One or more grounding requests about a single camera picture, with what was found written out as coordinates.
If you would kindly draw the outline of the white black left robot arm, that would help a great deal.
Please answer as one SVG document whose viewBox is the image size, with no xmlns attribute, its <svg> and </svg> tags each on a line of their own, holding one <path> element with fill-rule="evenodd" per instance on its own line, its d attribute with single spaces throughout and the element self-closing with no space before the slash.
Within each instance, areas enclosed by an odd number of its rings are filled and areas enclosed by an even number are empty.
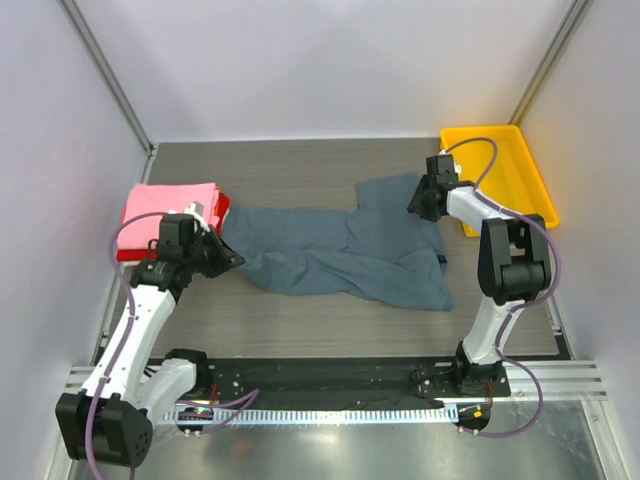
<svg viewBox="0 0 640 480">
<path fill-rule="evenodd" d="M 79 391 L 62 394 L 55 407 L 68 456 L 93 469 L 101 463 L 137 468 L 174 404 L 183 395 L 198 400 L 210 392 L 212 375 L 201 351 L 177 349 L 150 378 L 144 370 L 193 277 L 214 279 L 244 262 L 194 205 L 155 216 L 155 252 L 120 279 L 126 304 L 111 339 Z"/>
</svg>

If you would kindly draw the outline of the blue-grey t-shirt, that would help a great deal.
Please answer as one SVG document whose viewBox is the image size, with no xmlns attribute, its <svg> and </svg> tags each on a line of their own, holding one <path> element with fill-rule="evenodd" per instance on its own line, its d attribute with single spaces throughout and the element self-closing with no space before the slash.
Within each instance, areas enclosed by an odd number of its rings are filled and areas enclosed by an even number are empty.
<svg viewBox="0 0 640 480">
<path fill-rule="evenodd" d="M 262 289 L 347 293 L 412 310 L 450 311 L 439 227 L 408 212 L 416 172 L 360 182 L 354 210 L 235 206 L 222 237 Z"/>
</svg>

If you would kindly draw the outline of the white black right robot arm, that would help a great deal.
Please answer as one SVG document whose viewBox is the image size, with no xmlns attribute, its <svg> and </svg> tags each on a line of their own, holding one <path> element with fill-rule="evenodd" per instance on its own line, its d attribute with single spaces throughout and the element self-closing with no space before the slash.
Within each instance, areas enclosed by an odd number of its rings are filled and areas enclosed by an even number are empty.
<svg viewBox="0 0 640 480">
<path fill-rule="evenodd" d="M 538 215 L 513 212 L 462 181 L 452 155 L 426 159 L 426 174 L 407 207 L 424 220 L 456 218 L 480 235 L 477 281 L 482 300 L 466 337 L 447 369 L 417 370 L 412 376 L 426 398 L 509 394 L 504 345 L 522 310 L 550 287 L 552 268 L 546 225 Z"/>
</svg>

